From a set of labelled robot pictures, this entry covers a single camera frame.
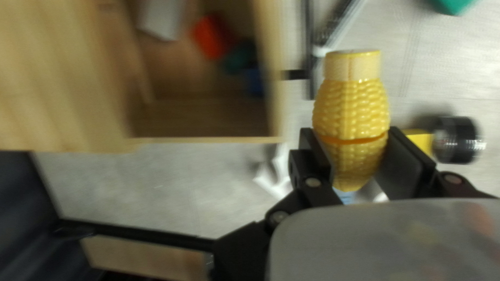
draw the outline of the teal object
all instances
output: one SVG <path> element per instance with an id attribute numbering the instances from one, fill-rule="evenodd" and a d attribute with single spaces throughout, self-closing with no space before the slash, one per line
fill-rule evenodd
<path id="1" fill-rule="evenodd" d="M 458 16 L 475 0 L 431 0 L 435 9 L 445 15 Z"/>
<path id="2" fill-rule="evenodd" d="M 222 59 L 222 67 L 227 74 L 235 75 L 256 60 L 257 51 L 254 42 L 243 41 Z"/>

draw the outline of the screw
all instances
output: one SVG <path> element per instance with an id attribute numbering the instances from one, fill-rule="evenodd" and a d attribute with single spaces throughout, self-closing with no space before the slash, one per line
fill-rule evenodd
<path id="1" fill-rule="evenodd" d="M 310 188 L 319 188 L 321 186 L 321 180 L 315 177 L 308 177 L 307 179 L 305 179 L 305 185 Z"/>
<path id="2" fill-rule="evenodd" d="M 271 221 L 275 224 L 280 224 L 284 219 L 288 217 L 288 213 L 285 211 L 275 211 L 271 215 Z"/>
<path id="3" fill-rule="evenodd" d="M 444 179 L 454 185 L 460 185 L 462 183 L 462 179 L 454 174 L 445 174 Z"/>

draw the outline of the wooden shelf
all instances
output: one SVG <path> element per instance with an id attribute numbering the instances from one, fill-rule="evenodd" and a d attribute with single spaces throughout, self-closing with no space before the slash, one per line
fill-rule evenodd
<path id="1" fill-rule="evenodd" d="M 281 141 L 282 0 L 186 0 L 171 42 L 134 28 L 140 1 L 0 1 L 0 149 Z M 193 42 L 193 24 L 211 10 L 255 39 L 264 99 L 249 97 L 244 77 L 224 74 Z"/>
<path id="2" fill-rule="evenodd" d="M 269 104 L 275 93 L 268 91 L 266 99 L 250 97 L 245 78 L 223 73 L 217 61 L 204 57 L 192 37 L 193 25 L 206 10 L 224 9 L 224 3 L 227 1 L 202 4 L 186 0 L 180 36 L 175 41 L 161 41 L 133 27 L 140 0 L 128 0 L 125 4 L 106 0 L 101 4 L 107 49 L 117 61 L 117 76 L 127 89 L 124 93 L 129 95 L 121 97 L 125 100 L 121 103 L 126 105 L 121 108 L 127 111 L 124 115 L 132 138 L 146 142 L 154 142 L 154 138 L 158 142 L 168 138 L 180 142 L 197 142 L 199 138 L 218 142 L 233 142 L 230 138 L 243 142 L 244 138 L 252 138 L 251 142 L 279 141 L 277 130 L 272 128 L 276 121 L 270 119 L 276 116 L 276 108 Z M 247 19 L 237 27 L 239 34 L 255 34 L 249 1 L 230 1 L 227 9 L 233 9 L 224 13 L 229 15 L 229 23 Z M 120 30 L 122 35 L 117 39 Z M 117 52 L 129 50 L 131 45 L 138 50 L 138 57 L 131 59 L 126 51 Z"/>

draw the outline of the white object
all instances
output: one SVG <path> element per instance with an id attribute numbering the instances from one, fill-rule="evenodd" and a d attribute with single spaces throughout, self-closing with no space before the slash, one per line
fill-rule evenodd
<path id="1" fill-rule="evenodd" d="M 177 40 L 185 0 L 142 0 L 137 28 L 163 41 Z"/>
<path id="2" fill-rule="evenodd" d="M 278 144 L 271 162 L 260 163 L 253 178 L 256 184 L 278 200 L 283 199 L 293 189 L 288 175 L 289 151 L 285 143 Z"/>

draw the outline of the corn cob toy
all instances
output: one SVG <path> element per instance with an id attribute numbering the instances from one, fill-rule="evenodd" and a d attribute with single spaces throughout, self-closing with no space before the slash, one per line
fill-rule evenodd
<path id="1" fill-rule="evenodd" d="M 335 165 L 333 187 L 357 191 L 377 170 L 387 143 L 389 111 L 379 50 L 326 54 L 312 127 Z"/>

